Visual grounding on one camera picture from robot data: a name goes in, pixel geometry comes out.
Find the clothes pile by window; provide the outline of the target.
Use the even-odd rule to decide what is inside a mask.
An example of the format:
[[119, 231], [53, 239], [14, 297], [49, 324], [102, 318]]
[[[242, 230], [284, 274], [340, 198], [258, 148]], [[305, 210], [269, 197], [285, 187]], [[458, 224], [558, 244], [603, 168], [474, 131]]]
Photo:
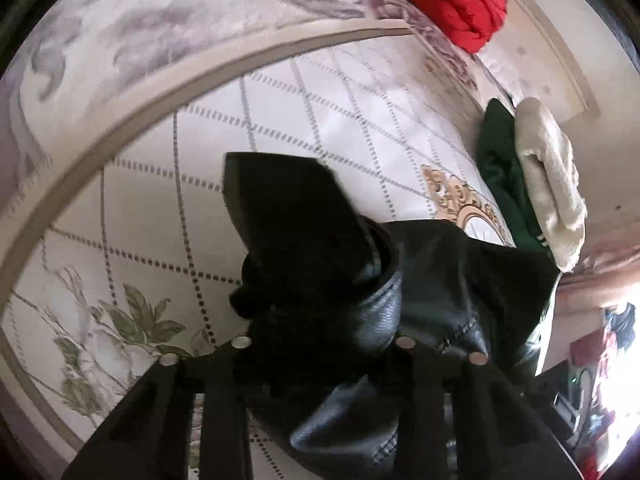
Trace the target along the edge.
[[639, 322], [636, 307], [605, 313], [604, 325], [570, 345], [578, 368], [579, 422], [570, 446], [586, 479], [601, 479], [639, 432]]

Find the floral bed sheet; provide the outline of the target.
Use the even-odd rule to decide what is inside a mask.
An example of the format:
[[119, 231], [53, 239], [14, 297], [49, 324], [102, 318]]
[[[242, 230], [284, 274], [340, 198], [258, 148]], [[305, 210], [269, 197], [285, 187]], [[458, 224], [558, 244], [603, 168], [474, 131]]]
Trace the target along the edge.
[[35, 111], [75, 118], [184, 58], [264, 29], [335, 20], [401, 20], [465, 87], [492, 81], [408, 0], [14, 0], [1, 20], [1, 201], [49, 153]]

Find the white patterned bed mat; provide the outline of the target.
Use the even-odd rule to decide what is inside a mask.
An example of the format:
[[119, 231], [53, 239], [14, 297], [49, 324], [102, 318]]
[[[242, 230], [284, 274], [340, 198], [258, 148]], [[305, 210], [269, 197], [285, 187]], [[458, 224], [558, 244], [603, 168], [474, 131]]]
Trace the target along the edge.
[[1, 211], [1, 408], [51, 477], [163, 354], [204, 356], [247, 328], [229, 298], [247, 249], [227, 206], [235, 152], [325, 166], [358, 214], [512, 234], [473, 151], [498, 87], [456, 73], [399, 18], [249, 32], [91, 101], [94, 40], [65, 48], [51, 103], [18, 66], [14, 125], [46, 157]]

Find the black leather jacket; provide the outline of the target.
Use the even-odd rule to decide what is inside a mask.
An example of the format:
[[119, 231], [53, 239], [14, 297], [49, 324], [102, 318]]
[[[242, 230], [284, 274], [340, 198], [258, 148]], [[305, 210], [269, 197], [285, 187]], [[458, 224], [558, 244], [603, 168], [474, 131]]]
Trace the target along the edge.
[[375, 222], [307, 157], [228, 154], [224, 203], [247, 249], [230, 302], [269, 365], [254, 414], [320, 476], [390, 468], [398, 411], [374, 373], [400, 330], [441, 356], [535, 366], [559, 279], [541, 252], [446, 220]]

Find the green and cream fleece garment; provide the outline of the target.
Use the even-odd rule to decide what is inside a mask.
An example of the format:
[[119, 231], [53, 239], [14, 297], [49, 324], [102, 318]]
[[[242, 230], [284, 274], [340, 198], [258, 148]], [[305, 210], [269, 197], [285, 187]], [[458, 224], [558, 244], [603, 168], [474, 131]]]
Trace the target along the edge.
[[563, 273], [575, 269], [586, 237], [573, 145], [543, 102], [526, 98], [510, 112], [488, 102], [476, 164], [518, 248], [540, 250]]

